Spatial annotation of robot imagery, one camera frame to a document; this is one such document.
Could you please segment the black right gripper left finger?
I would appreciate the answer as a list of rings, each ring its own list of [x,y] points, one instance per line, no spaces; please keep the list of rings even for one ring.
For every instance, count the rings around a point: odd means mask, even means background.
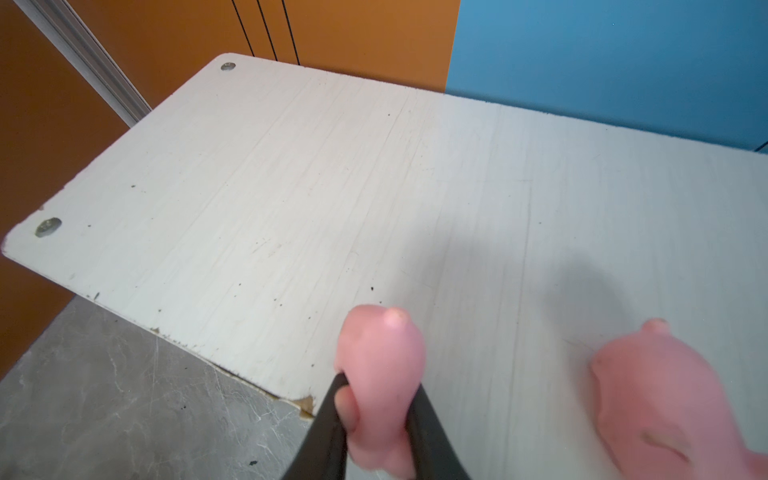
[[[344,480],[347,467],[347,434],[335,406],[335,395],[348,385],[337,374],[293,461],[282,480]]]

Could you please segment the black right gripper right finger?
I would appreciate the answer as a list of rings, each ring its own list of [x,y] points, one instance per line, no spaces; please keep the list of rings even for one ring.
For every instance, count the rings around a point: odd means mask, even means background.
[[[418,387],[408,409],[406,431],[416,479],[470,479],[422,385]]]

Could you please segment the pink pig toy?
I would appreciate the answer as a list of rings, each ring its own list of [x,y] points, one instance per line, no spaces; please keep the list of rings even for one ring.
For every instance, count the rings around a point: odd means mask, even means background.
[[[596,428],[625,479],[764,479],[712,366],[667,321],[604,345],[590,362]]]
[[[334,405],[359,467],[415,477],[406,417],[425,365],[423,334],[406,310],[359,305],[347,314],[334,369],[348,385],[335,394]]]

